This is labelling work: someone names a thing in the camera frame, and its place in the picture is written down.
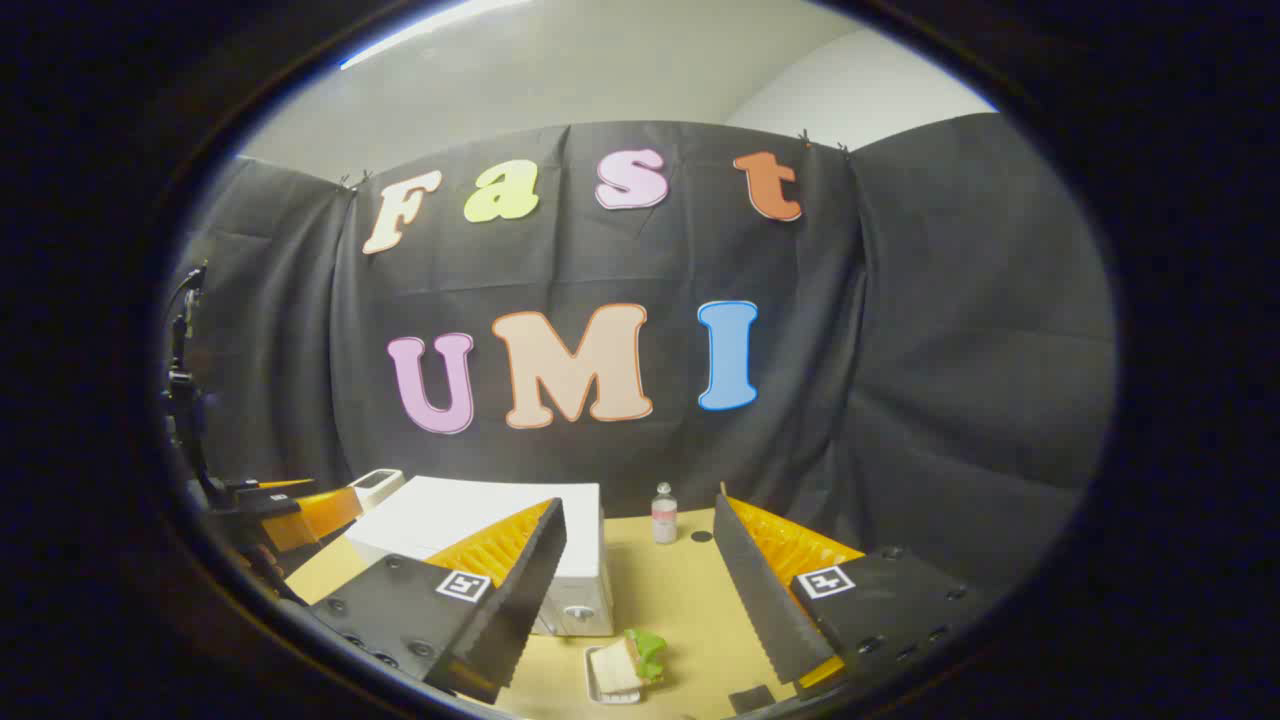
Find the white wall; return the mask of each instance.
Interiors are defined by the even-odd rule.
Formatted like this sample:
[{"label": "white wall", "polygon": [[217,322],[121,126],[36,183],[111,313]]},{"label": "white wall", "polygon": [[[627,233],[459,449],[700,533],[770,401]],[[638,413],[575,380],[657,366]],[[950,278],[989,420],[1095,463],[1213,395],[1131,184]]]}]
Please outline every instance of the white wall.
[{"label": "white wall", "polygon": [[726,124],[861,147],[899,132],[995,111],[941,68],[872,29],[838,37],[783,69]]},{"label": "white wall", "polygon": [[241,152],[355,182],[545,126],[722,123],[783,68],[859,27],[804,0],[534,0],[334,69]]}]

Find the blue letter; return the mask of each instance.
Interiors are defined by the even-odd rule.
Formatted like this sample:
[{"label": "blue letter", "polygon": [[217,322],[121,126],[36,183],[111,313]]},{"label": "blue letter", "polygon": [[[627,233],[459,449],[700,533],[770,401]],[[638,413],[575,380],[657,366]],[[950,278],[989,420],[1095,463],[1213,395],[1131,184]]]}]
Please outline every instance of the blue letter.
[{"label": "blue letter", "polygon": [[704,410],[732,410],[755,400],[755,388],[746,382],[746,351],[756,315],[755,304],[745,300],[717,300],[698,309],[712,346],[710,380],[698,396]]}]

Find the peach letter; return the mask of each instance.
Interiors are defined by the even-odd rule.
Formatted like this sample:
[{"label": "peach letter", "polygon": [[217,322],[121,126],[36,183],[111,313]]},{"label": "peach letter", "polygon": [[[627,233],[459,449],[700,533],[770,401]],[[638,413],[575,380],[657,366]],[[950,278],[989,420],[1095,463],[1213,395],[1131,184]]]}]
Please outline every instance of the peach letter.
[{"label": "peach letter", "polygon": [[570,355],[568,347],[541,313],[512,313],[493,322],[493,334],[507,343],[511,359],[512,410],[507,424],[516,429],[544,428],[552,411],[543,406],[538,384],[570,423],[576,423],[591,383],[596,400],[591,416],[602,421],[635,420],[653,413],[640,386],[640,325],[648,314],[640,305],[602,305],[586,322],[586,332]]},{"label": "peach letter", "polygon": [[785,223],[800,217],[800,204],[782,197],[782,181],[795,182],[796,172],[780,165],[773,152],[742,155],[733,167],[746,170],[746,195],[758,213]]},{"label": "peach letter", "polygon": [[374,222],[374,233],[365,241],[365,255],[390,250],[399,245],[401,231],[398,222],[404,220],[408,225],[417,217],[417,209],[422,205],[422,196],[435,192],[440,187],[440,170],[408,178],[387,186],[383,190],[383,204],[378,209],[378,220]]}]

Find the foam letter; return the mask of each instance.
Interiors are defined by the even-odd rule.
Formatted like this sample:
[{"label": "foam letter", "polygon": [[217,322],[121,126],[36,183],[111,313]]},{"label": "foam letter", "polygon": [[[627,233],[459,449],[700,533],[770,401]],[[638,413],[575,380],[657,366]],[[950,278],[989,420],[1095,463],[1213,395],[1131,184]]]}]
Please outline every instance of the foam letter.
[{"label": "foam letter", "polygon": [[426,345],[416,337],[401,337],[387,345],[387,354],[396,363],[396,384],[401,402],[411,420],[424,430],[452,436],[467,429],[474,416],[471,380],[467,377],[467,352],[472,347],[471,336],[447,333],[435,338],[435,351],[444,356],[444,373],[449,378],[453,404],[440,410],[426,398],[422,386],[422,366],[419,360]]},{"label": "foam letter", "polygon": [[742,155],[733,167],[746,170],[746,195],[758,213],[786,223],[800,217],[800,204],[782,197],[782,181],[795,182],[796,172],[780,165],[773,152]]},{"label": "foam letter", "polygon": [[698,396],[704,410],[732,410],[755,400],[746,379],[746,352],[751,323],[759,313],[754,302],[719,300],[698,309],[698,322],[710,336],[712,363],[707,392]]},{"label": "foam letter", "polygon": [[417,217],[417,209],[422,205],[422,196],[435,192],[440,187],[440,170],[408,178],[397,182],[383,190],[383,204],[378,209],[378,219],[374,222],[374,233],[365,241],[365,255],[390,250],[399,245],[401,231],[397,223],[403,219],[408,225]]},{"label": "foam letter", "polygon": [[635,420],[653,413],[640,387],[636,341],[648,314],[640,305],[603,305],[586,322],[586,332],[570,355],[564,342],[541,313],[512,313],[493,322],[493,334],[507,343],[511,357],[512,410],[507,424],[516,429],[544,428],[552,411],[543,406],[538,383],[570,423],[582,414],[595,382],[596,420]]},{"label": "foam letter", "polygon": [[662,155],[653,150],[618,150],[595,167],[603,181],[595,186],[595,199],[605,210],[653,208],[667,196],[667,178],[662,177]]},{"label": "foam letter", "polygon": [[508,220],[524,218],[538,206],[534,183],[538,182],[538,164],[532,160],[507,160],[480,173],[476,187],[462,215],[472,223],[488,223],[502,217]]}]

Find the white plate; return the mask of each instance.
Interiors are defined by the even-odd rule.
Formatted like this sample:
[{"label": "white plate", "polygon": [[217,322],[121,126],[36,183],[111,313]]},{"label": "white plate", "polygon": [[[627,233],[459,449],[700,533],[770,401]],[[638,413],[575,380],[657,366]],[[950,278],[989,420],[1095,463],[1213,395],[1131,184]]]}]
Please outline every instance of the white plate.
[{"label": "white plate", "polygon": [[602,646],[593,646],[582,653],[582,660],[586,664],[586,697],[600,705],[631,705],[640,702],[640,688],[626,693],[602,693],[595,687],[595,673],[591,671],[591,653],[598,650],[604,648]]}]

